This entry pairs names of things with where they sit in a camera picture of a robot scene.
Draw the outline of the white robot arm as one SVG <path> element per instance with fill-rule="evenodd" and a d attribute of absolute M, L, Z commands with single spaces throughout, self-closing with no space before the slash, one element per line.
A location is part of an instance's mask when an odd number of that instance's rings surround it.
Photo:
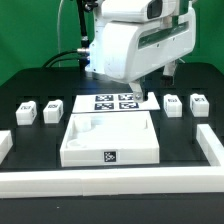
<path fill-rule="evenodd" d="M 176 61 L 195 46 L 192 4 L 193 0 L 97 0 L 86 71 L 129 85 L 134 100 L 143 102 L 142 77 L 159 68 L 173 76 Z"/>

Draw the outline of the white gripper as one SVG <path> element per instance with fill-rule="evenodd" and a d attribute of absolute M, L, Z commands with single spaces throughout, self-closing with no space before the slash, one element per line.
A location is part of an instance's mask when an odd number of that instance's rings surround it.
<path fill-rule="evenodd" d="M 193 50 L 195 32 L 194 11 L 181 15 L 177 26 L 169 29 L 162 27 L 161 20 L 145 24 L 110 22 L 103 32 L 105 74 L 117 82 L 131 82 L 134 101 L 143 102 L 141 82 L 136 79 L 165 65 L 161 80 L 164 86 L 172 85 L 174 60 Z"/>

